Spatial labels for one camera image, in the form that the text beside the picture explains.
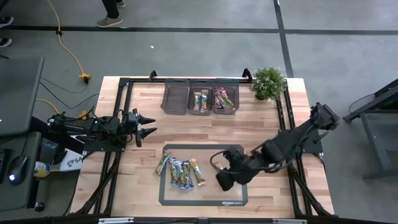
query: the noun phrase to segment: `computer monitor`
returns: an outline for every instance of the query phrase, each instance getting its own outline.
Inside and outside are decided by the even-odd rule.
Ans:
[[[43,57],[0,59],[0,136],[29,130]]]

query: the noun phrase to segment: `wooden tabletop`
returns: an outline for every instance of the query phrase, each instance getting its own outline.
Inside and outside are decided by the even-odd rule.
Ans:
[[[113,113],[120,77],[104,77],[96,107],[97,116]],[[310,107],[304,80],[287,79],[296,125],[309,118]],[[130,110],[156,119],[145,128],[157,127],[142,147],[128,144],[122,154],[114,195],[112,216],[124,217],[228,217],[228,218],[288,218],[294,217],[287,171],[276,174],[261,172],[248,183],[249,202],[243,207],[162,206],[159,203],[159,177],[153,175],[166,144],[240,144],[249,152],[252,148],[273,138],[279,130],[275,101],[259,101],[247,84],[240,84],[240,108],[234,116],[167,115],[160,108],[164,93],[163,83],[136,83],[133,85]],[[126,91],[123,92],[122,105]],[[83,161],[71,212],[77,211],[89,199],[100,180],[103,152],[94,152]],[[317,157],[304,155],[303,164],[307,185],[314,196],[333,213],[325,171]],[[304,212],[302,195],[300,208]]]

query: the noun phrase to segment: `sneaker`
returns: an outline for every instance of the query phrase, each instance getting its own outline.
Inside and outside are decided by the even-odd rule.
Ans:
[[[126,7],[126,3],[124,3],[124,1],[117,2],[116,5],[117,5],[119,8]]]
[[[122,22],[123,22],[123,19],[120,18],[120,16],[116,19],[111,19],[109,17],[105,17],[105,19],[102,19],[97,22],[97,26],[99,28],[107,28],[107,27],[118,25]]]
[[[14,22],[14,18],[11,16],[0,17],[0,28],[8,26]]]
[[[7,47],[12,42],[11,38],[2,38],[0,37],[0,47]]]

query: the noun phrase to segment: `green plant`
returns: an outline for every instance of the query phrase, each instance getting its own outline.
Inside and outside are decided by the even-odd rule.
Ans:
[[[286,81],[280,68],[266,67],[257,69],[250,90],[256,93],[258,100],[276,100],[286,89]]]

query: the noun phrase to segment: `floor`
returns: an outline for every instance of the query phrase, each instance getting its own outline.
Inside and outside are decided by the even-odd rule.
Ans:
[[[71,107],[98,93],[105,75],[149,75],[156,70],[168,76],[238,77],[244,68],[276,66],[288,77],[305,79],[311,104],[321,101],[344,116],[353,101],[397,78],[395,0],[126,0],[121,26],[135,27],[126,32],[97,32],[95,22],[106,14],[101,1],[52,2],[63,26],[94,31],[65,31],[62,36],[85,72],[93,76],[87,90],[72,94],[47,85]],[[15,29],[57,25],[44,0],[10,1],[1,15],[14,16]],[[281,28],[286,32],[277,32]],[[43,55],[43,77],[72,91],[85,87],[78,79],[76,62],[59,46],[54,31],[3,29],[0,35],[14,41],[0,54]],[[69,110],[42,87],[37,97],[53,102],[69,116],[96,103],[94,97]],[[53,113],[42,102],[35,106],[34,116],[40,119]],[[362,181],[363,174],[378,166],[360,120],[341,123],[322,144],[335,213],[396,222],[398,179]],[[2,218],[62,215],[77,175],[59,174],[40,184],[39,198],[47,205],[44,212],[7,212]]]

